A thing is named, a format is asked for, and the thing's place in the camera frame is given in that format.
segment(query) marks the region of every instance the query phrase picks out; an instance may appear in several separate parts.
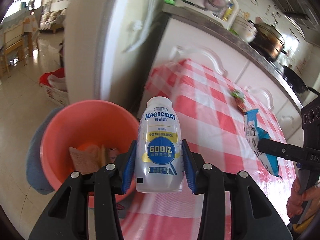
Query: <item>white bottle cap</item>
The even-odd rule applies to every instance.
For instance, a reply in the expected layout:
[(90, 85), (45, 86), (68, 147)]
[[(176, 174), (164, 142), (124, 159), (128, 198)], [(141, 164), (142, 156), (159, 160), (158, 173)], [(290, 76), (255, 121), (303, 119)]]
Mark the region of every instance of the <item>white bottle cap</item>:
[(166, 107), (172, 108), (171, 100), (168, 99), (168, 98), (165, 98), (165, 97), (154, 97), (154, 98), (151, 98), (147, 103), (147, 107), (149, 107), (151, 105), (162, 105), (162, 106), (166, 106)]

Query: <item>dining table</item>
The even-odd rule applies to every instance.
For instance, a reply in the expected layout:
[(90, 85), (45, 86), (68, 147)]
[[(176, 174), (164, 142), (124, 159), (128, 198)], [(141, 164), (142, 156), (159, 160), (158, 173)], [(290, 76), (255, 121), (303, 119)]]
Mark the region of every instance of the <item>dining table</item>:
[[(272, 111), (246, 90), (190, 59), (153, 68), (145, 85), (145, 91), (150, 96), (163, 96), (172, 101), (180, 122), (181, 137), (187, 141), (192, 152), (200, 153), (206, 163), (223, 172), (236, 174), (247, 171), (283, 222), (288, 224), (286, 203), (296, 177), (293, 162), (278, 158), (279, 177), (265, 169), (246, 140), (244, 116), (231, 95), (234, 89), (244, 94), (247, 110), (259, 110), (258, 126), (267, 131), (272, 140), (286, 143)], [(203, 198), (203, 195), (192, 194), (185, 177), (181, 192), (137, 192), (125, 219), (121, 221), (124, 239), (196, 240)], [(229, 240), (231, 205), (227, 192), (225, 199), (225, 240)]]
[(6, 30), (10, 30), (19, 24), (23, 24), (23, 33), (28, 40), (29, 56), (32, 57), (33, 42), (37, 42), (37, 38), (39, 35), (39, 26), (36, 21), (36, 17), (33, 14), (20, 19), (20, 21), (18, 22), (13, 20), (12, 25), (7, 23), (5, 25), (6, 27), (0, 30), (0, 48), (2, 48), (2, 46), (4, 45), (4, 33), (6, 32)]

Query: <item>black frying pan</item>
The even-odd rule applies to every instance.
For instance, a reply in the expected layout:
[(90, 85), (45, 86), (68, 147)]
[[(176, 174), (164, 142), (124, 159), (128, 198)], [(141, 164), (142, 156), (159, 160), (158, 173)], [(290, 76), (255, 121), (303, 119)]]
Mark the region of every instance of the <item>black frying pan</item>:
[(293, 88), (292, 90), (297, 92), (298, 94), (302, 94), (305, 91), (310, 90), (311, 92), (315, 93), (317, 96), (320, 96), (320, 93), (311, 88), (307, 87), (307, 85), (303, 82), (301, 77), (298, 76), (297, 73), (295, 73), (291, 68), (287, 66), (283, 66), (284, 69), (284, 75), (287, 77), (288, 81), (292, 84)]

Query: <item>range hood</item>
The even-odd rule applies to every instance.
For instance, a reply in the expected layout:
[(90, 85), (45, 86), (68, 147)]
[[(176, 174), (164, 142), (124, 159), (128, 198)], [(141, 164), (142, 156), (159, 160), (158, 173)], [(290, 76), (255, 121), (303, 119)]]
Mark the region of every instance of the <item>range hood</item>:
[(286, 16), (297, 23), (307, 42), (320, 47), (320, 16), (309, 0), (272, 1)]

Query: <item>brown cooking pot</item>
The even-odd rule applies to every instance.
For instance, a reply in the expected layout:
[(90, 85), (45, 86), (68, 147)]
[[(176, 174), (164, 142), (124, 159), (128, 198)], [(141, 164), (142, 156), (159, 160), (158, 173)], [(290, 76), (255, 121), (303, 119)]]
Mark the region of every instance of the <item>brown cooking pot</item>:
[(251, 42), (254, 48), (258, 48), (268, 56), (268, 60), (275, 61), (280, 52), (286, 54), (284, 48), (284, 38), (274, 26), (266, 23), (255, 24), (258, 33)]

